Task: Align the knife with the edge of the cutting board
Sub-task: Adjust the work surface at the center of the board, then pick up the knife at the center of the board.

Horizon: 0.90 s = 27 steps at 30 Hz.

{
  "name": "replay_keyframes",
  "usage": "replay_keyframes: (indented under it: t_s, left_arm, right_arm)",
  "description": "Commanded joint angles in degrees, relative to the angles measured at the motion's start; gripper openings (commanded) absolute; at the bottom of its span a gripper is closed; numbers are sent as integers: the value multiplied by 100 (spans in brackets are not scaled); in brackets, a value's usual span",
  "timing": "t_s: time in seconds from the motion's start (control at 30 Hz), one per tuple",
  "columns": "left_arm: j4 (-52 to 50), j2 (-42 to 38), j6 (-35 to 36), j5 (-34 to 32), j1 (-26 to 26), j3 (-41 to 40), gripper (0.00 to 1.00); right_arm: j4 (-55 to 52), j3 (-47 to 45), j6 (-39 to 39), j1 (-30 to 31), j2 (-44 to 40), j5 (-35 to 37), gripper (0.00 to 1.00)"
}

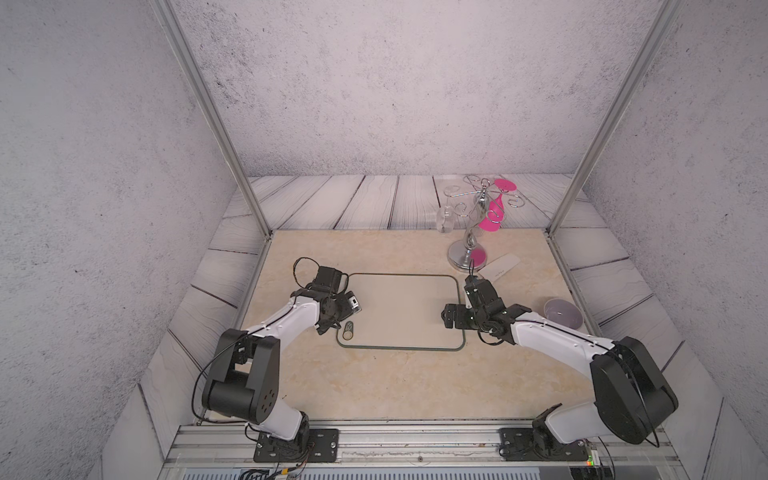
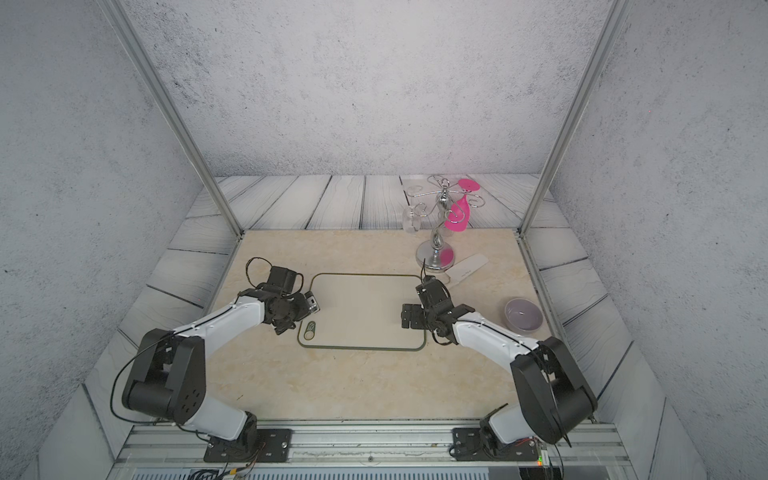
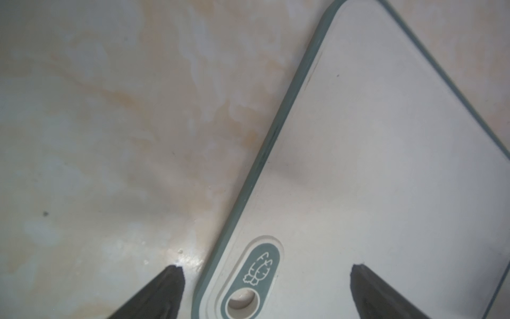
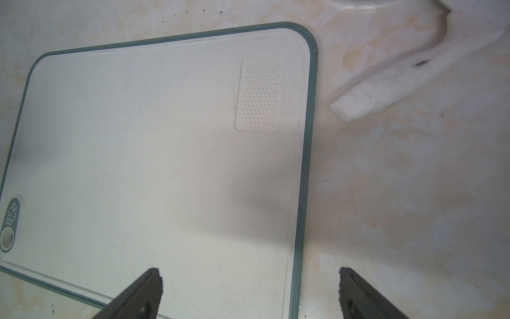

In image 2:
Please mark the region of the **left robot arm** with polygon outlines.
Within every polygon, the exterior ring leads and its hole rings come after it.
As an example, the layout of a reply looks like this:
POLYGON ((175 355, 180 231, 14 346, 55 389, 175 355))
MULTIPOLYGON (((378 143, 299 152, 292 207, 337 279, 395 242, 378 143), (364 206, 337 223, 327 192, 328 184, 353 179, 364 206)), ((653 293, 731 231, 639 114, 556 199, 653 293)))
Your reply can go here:
POLYGON ((294 287, 303 280, 301 273, 272 265, 266 281, 252 283, 221 309, 172 330, 147 332, 126 365, 123 407, 217 440, 243 437, 254 416, 207 392, 207 360, 252 328, 267 325, 281 335, 316 312, 312 294, 294 287))

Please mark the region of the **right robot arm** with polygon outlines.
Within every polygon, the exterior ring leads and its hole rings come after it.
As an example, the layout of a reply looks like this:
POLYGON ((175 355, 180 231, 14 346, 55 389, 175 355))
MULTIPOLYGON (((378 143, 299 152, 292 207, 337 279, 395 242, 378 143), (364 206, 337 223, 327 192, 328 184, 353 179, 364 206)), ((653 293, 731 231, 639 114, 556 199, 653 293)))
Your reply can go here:
POLYGON ((488 453, 498 455, 530 438, 554 445, 593 416, 597 398, 561 340, 522 336, 468 305, 455 305, 447 287, 431 275, 416 286, 416 292, 419 302, 401 308, 404 329, 425 330, 441 338, 441 346, 472 349, 513 378, 518 404, 499 407, 480 422, 481 442, 488 453))

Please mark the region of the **glass cutting board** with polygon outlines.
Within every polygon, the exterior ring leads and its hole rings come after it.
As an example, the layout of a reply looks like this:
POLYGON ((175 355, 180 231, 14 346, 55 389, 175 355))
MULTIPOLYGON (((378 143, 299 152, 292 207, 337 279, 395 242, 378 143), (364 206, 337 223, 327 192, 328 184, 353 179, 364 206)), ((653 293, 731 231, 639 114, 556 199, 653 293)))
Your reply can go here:
POLYGON ((402 326, 405 304, 418 304, 416 275, 320 273, 309 292, 319 310, 302 320, 297 341, 308 349, 419 351, 423 330, 402 326))

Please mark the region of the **white speckled ceramic knife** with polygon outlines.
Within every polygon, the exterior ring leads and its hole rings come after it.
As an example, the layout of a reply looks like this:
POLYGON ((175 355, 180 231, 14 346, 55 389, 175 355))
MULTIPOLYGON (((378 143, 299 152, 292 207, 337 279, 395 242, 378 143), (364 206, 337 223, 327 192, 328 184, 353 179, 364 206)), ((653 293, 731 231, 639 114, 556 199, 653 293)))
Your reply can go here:
POLYGON ((487 263, 488 258, 483 254, 474 254, 456 263, 445 272, 448 278, 448 285, 451 287, 458 286, 487 263))

